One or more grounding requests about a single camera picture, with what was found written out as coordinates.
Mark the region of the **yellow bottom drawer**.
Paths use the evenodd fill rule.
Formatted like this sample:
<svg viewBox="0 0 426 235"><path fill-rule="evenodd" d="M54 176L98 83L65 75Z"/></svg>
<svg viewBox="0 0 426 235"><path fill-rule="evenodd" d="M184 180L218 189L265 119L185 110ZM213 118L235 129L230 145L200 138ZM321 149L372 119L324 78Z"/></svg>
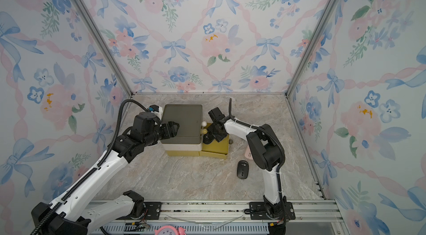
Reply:
<svg viewBox="0 0 426 235"><path fill-rule="evenodd" d="M215 139L209 144L204 143L204 135L207 134L207 128L211 123L202 122L201 128L201 150L198 152L202 157L213 157L226 160L229 153L229 136L222 141L217 142Z"/></svg>

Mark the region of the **three-drawer storage cabinet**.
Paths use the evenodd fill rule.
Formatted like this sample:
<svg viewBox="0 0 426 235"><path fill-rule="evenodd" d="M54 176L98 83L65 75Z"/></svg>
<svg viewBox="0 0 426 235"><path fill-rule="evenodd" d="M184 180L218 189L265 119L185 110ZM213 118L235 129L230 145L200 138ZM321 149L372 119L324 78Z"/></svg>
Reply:
<svg viewBox="0 0 426 235"><path fill-rule="evenodd" d="M169 156L199 156L202 150L203 106L200 104L165 105L163 123L179 124L177 135L161 141Z"/></svg>

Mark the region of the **pink computer mouse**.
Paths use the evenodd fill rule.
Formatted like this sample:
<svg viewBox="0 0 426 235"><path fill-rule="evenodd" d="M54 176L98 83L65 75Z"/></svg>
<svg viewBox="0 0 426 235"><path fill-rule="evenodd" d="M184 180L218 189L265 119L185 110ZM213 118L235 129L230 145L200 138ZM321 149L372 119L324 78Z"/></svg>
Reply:
<svg viewBox="0 0 426 235"><path fill-rule="evenodd" d="M253 158L252 158L252 153L251 153L251 150L250 150L250 147L249 146L247 146L246 147L246 150L245 150L245 155L244 155L247 159L249 159L249 160L253 160Z"/></svg>

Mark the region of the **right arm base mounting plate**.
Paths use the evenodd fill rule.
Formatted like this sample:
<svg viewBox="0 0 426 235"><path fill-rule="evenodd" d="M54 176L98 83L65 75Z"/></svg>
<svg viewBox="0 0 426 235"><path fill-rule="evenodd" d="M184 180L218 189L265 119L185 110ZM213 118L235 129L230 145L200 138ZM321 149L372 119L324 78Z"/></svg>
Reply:
<svg viewBox="0 0 426 235"><path fill-rule="evenodd" d="M284 205L275 205L269 202L250 202L249 208L244 209L244 214L249 215L252 220L283 220L296 219L293 204L285 201Z"/></svg>

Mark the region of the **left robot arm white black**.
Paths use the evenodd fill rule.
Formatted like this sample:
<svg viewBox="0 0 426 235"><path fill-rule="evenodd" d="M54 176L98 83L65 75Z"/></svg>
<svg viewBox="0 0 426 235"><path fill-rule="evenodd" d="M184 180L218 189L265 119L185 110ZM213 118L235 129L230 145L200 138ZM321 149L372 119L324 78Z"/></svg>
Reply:
<svg viewBox="0 0 426 235"><path fill-rule="evenodd" d="M88 235L121 217L144 218L147 213L144 197L135 191L126 191L115 200L90 210L87 206L106 183L147 146L175 137L178 129L178 123L162 123L154 113L142 112L137 115L130 133L114 136L98 163L75 184L51 203L41 202L32 210L35 228L31 233Z"/></svg>

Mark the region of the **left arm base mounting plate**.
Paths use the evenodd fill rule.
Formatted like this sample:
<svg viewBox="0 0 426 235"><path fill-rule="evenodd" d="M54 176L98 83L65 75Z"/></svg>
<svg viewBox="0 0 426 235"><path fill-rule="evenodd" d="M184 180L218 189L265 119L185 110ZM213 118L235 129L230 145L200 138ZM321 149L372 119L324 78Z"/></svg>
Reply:
<svg viewBox="0 0 426 235"><path fill-rule="evenodd" d="M137 209L135 212L131 212L129 215L118 218L118 220L159 220L162 209L161 202L144 202L142 209Z"/></svg>

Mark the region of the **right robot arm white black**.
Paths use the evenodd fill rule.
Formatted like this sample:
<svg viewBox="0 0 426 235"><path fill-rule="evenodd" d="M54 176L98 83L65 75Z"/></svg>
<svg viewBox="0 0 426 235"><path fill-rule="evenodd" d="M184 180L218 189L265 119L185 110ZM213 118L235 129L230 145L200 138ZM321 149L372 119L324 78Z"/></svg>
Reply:
<svg viewBox="0 0 426 235"><path fill-rule="evenodd" d="M208 112L212 123L203 136L203 142L221 142L228 135L244 139L249 146L255 164L262 170L264 179L264 205L271 219L287 220L286 199L282 190L280 169L285 163L285 152L273 129L268 124L257 126L243 122L231 113L224 115L219 108Z"/></svg>

